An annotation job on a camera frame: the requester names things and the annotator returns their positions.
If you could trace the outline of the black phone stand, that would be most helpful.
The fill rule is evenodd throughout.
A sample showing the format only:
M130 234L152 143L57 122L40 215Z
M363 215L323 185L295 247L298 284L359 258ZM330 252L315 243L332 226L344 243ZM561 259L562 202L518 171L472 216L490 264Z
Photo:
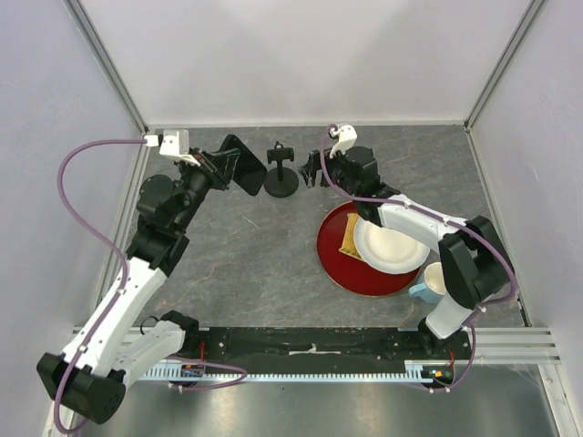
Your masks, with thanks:
M294 170L283 165L285 160L293 162L294 149L285 147L277 141L273 148L267 150L267 160L276 164L275 168L267 172L263 186L265 191L275 198L287 198L294 194L299 187L299 178Z

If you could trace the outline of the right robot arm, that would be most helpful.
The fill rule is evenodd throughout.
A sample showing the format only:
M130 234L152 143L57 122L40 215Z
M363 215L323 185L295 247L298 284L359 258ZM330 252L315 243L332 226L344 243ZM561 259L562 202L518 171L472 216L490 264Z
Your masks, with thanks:
M361 219L394 229L438 254L445 279L445 296L418 324L418 350L438 358L450 339L469 326L480 310L501 302L497 293L517 294L515 269L492 222L483 216L455 218L412 201L385 184L368 147L344 153L314 150L300 174L309 187L334 189L355 205Z

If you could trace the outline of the black smartphone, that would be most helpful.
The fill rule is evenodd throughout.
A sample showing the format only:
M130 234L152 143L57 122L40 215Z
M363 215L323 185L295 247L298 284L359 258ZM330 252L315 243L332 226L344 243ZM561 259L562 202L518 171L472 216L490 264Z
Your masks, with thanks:
M267 177L267 168L236 135L228 134L220 151L232 150L239 152L232 180L248 195L257 196Z

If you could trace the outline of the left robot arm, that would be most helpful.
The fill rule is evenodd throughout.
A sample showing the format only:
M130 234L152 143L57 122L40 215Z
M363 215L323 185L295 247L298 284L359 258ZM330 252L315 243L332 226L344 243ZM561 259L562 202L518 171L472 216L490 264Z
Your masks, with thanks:
M239 181L242 152L237 148L175 154L180 176L147 178L139 189L138 229L128 249L107 244L120 271L104 299L76 337L58 354L45 353L37 373L54 402L53 421L63 434L77 432L62 420L67 408L84 422L102 424L118 410L128 389L160 361L199 350L198 323L170 311L152 332L122 345L133 321L178 265L189 240L186 230L213 190Z

